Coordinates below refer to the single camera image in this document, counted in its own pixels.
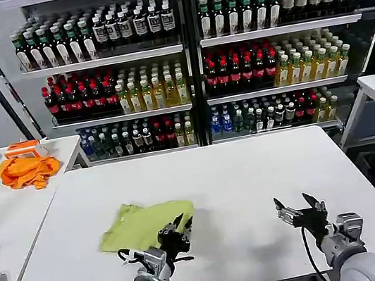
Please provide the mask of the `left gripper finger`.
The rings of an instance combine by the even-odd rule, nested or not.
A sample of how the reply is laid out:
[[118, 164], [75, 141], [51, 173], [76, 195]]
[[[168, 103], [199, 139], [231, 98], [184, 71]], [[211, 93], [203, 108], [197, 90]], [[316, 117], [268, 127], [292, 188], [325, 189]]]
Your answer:
[[182, 236], [182, 240], [186, 243], [186, 244], [190, 244], [191, 243], [191, 234], [192, 234], [192, 221], [193, 221], [193, 217], [191, 216], [188, 221], [186, 222], [185, 226], [184, 226], [184, 230], [183, 230], [183, 236]]
[[183, 216], [184, 215], [181, 213], [179, 216], [176, 216], [171, 223], [167, 223], [167, 225], [165, 225], [164, 234], [166, 236], [181, 234], [184, 232], [184, 227], [180, 227], [180, 224], [183, 221]]

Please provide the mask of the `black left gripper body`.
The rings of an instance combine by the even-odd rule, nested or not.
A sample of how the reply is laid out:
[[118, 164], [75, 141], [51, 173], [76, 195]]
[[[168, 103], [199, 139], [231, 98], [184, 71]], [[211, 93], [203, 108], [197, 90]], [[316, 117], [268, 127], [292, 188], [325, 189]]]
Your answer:
[[179, 232], [176, 229], [164, 228], [158, 233], [160, 249], [165, 251], [170, 261], [175, 261], [179, 253], [190, 250], [190, 232]]

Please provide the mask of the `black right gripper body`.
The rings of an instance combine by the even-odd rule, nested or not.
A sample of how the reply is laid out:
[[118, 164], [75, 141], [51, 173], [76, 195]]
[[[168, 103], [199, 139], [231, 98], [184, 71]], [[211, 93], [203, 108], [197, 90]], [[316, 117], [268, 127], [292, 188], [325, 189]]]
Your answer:
[[316, 245], [321, 245], [323, 238], [328, 234], [327, 226], [330, 225], [327, 217], [327, 210], [318, 210], [316, 208], [301, 210], [293, 217], [293, 227], [303, 227], [308, 230], [315, 238]]

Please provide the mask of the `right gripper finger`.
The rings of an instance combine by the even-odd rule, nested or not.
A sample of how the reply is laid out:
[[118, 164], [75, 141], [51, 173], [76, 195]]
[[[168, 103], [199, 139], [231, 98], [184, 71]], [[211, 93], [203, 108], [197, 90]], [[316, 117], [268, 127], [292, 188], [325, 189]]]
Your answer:
[[315, 197], [311, 196], [310, 194], [303, 193], [302, 194], [304, 200], [308, 203], [309, 208], [306, 208], [305, 211], [309, 214], [320, 214], [326, 213], [327, 208], [324, 201], [319, 201]]
[[292, 226], [301, 225], [300, 219], [303, 216], [303, 214], [300, 211], [295, 210], [291, 207], [285, 207], [284, 204], [279, 201], [279, 199], [274, 198], [273, 202], [276, 205], [277, 216], [283, 222]]

